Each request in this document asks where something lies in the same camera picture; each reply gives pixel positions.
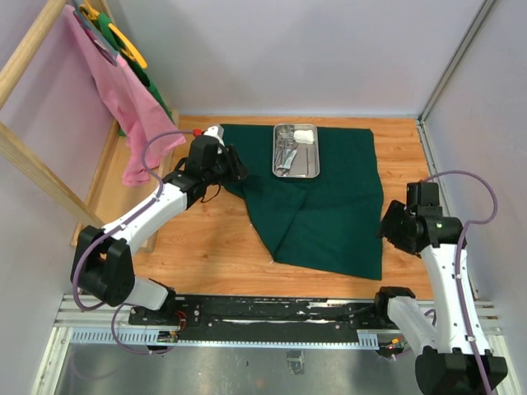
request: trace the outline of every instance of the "yellow handle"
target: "yellow handle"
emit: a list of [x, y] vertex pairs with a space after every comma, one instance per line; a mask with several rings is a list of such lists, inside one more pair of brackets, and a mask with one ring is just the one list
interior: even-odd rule
[[[99, 12], [91, 6], [89, 0], [85, 1], [86, 4], [82, 4], [79, 9], [84, 14], [84, 16], [90, 21], [97, 21], [97, 19], [99, 18]], [[124, 48], [121, 48], [121, 52], [126, 55], [131, 61], [137, 62], [142, 69], [147, 68], [147, 61], [144, 59], [138, 49], [135, 48], [135, 46], [130, 42], [130, 40], [126, 38], [126, 36], [121, 32], [121, 30], [119, 30], [117, 26], [113, 23], [110, 23], [108, 27], [115, 33], [115, 35], [117, 35], [121, 39], [121, 41], [123, 41]]]

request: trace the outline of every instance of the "metal floor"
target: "metal floor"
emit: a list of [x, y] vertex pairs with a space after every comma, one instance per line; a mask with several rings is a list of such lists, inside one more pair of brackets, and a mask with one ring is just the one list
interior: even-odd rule
[[71, 345], [55, 394], [421, 393], [411, 352], [390, 361], [374, 351], [305, 350], [303, 359], [301, 368], [284, 349], [177, 346], [164, 356], [140, 356], [114, 345]]

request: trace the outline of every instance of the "pink towel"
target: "pink towel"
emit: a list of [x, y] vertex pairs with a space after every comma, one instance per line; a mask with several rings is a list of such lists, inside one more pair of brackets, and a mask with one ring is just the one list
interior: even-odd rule
[[[150, 176], [141, 163], [142, 150], [155, 136], [175, 130], [175, 125], [121, 55], [115, 59], [117, 66], [114, 66], [100, 54], [73, 15], [74, 10], [67, 5], [64, 15], [88, 62], [100, 98], [128, 136], [130, 161], [123, 173], [123, 184], [144, 184]], [[182, 134], [160, 138], [148, 149], [147, 165], [151, 168], [159, 166], [163, 156], [184, 142]]]

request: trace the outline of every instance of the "wooden table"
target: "wooden table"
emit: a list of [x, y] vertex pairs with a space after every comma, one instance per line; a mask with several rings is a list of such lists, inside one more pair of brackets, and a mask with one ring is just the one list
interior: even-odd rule
[[[319, 127], [369, 128], [375, 136], [386, 207], [406, 198], [406, 183], [428, 175], [415, 122], [372, 118], [185, 117], [181, 129], [214, 123], [313, 123]], [[178, 147], [173, 164], [187, 156]], [[208, 197], [216, 192], [210, 188]], [[179, 293], [372, 298], [381, 286], [410, 287], [419, 299], [432, 299], [427, 271], [419, 258], [384, 243], [383, 280], [372, 281], [273, 262], [250, 224], [245, 203], [225, 190], [207, 204], [194, 204], [164, 225], [153, 253], [134, 258], [136, 274]]]

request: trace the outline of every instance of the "white wall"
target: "white wall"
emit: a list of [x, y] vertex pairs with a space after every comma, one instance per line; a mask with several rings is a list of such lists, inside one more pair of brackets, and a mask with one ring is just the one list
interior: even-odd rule
[[108, 0], [183, 114], [417, 115], [481, 0]]
[[[3, 66], [44, 5], [7, 2], [0, 14]], [[95, 171], [110, 115], [62, 17], [0, 119], [79, 196]], [[69, 289], [76, 220], [0, 156], [0, 388], [27, 394], [62, 293]]]
[[[527, 391], [525, 15], [525, 0], [498, 2], [427, 126], [441, 170], [472, 170], [496, 189], [496, 220], [469, 232], [469, 269], [479, 295], [499, 309]], [[488, 216], [491, 200], [482, 187], [460, 176], [445, 182], [456, 215], [464, 220]]]

